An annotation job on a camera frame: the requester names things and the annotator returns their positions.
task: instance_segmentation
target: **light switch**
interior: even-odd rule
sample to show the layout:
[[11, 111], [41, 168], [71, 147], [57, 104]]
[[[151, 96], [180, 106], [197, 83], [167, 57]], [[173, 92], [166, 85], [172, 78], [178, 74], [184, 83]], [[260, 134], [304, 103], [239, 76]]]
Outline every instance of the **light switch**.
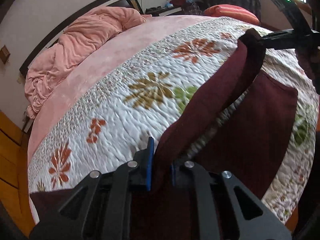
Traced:
[[4, 45], [2, 49], [0, 49], [0, 59], [5, 64], [10, 56], [10, 52], [8, 51], [7, 47]]

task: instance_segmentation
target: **black frame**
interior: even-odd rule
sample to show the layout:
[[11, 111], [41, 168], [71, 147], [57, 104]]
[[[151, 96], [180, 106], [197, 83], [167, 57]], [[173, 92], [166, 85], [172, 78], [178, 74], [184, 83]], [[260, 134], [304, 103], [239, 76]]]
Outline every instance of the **black frame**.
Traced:
[[[74, 14], [72, 14], [70, 17], [65, 19], [62, 23], [60, 23], [57, 27], [55, 27], [36, 47], [35, 49], [30, 53], [30, 55], [27, 57], [27, 59], [24, 61], [22, 66], [20, 67], [20, 73], [24, 76], [24, 78], [27, 76], [28, 67], [33, 61], [33, 59], [39, 54], [39, 52], [64, 28], [66, 28], [69, 24], [74, 22], [77, 18], [84, 15], [91, 9], [106, 3], [110, 0], [95, 0], [94, 2], [84, 6]], [[132, 3], [132, 0], [126, 0], [129, 5], [131, 5], [133, 8], [137, 9], [140, 14], [143, 14], [142, 8], [138, 2], [138, 0], [134, 0], [136, 4]]]

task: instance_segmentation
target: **black metal bracket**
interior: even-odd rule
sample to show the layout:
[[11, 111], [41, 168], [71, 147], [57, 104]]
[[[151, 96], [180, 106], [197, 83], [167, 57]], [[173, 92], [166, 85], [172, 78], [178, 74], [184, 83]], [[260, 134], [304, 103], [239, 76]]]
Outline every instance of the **black metal bracket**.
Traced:
[[311, 30], [307, 20], [293, 0], [271, 0], [285, 15], [293, 29], [270, 33], [262, 37], [266, 49], [305, 50], [320, 46], [320, 33]]
[[[91, 171], [30, 234], [31, 240], [129, 240], [131, 193], [151, 189], [154, 141], [116, 171]], [[195, 195], [199, 240], [289, 240], [287, 228], [233, 174], [207, 172], [185, 158], [172, 183]]]
[[229, 171], [207, 172], [192, 161], [172, 164], [176, 187], [195, 191], [200, 240], [289, 240], [289, 230]]
[[131, 192], [151, 189], [154, 140], [116, 171], [91, 171], [30, 233], [37, 240], [129, 239]]

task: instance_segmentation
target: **white wall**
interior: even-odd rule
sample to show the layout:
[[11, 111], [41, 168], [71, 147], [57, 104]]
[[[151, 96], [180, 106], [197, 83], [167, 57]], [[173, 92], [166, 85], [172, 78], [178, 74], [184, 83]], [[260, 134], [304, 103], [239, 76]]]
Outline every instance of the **white wall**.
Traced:
[[[291, 29], [291, 25], [282, 12], [271, 0], [260, 0], [261, 2], [261, 22], [275, 27], [279, 30]], [[301, 10], [309, 25], [312, 25], [312, 16]]]
[[[19, 127], [28, 105], [19, 68], [35, 46], [59, 23], [94, 0], [15, 0], [0, 24], [0, 48], [6, 45], [9, 62], [0, 65], [0, 109]], [[143, 9], [166, 0], [142, 0]]]

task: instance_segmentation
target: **red striped pillow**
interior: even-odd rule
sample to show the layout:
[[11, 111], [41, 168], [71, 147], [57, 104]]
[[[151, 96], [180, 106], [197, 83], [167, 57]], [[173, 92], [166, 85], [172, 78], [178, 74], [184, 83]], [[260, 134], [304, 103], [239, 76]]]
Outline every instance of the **red striped pillow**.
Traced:
[[228, 16], [254, 25], [260, 25], [258, 18], [252, 12], [236, 5], [219, 4], [211, 6], [204, 11], [204, 15], [211, 17]]

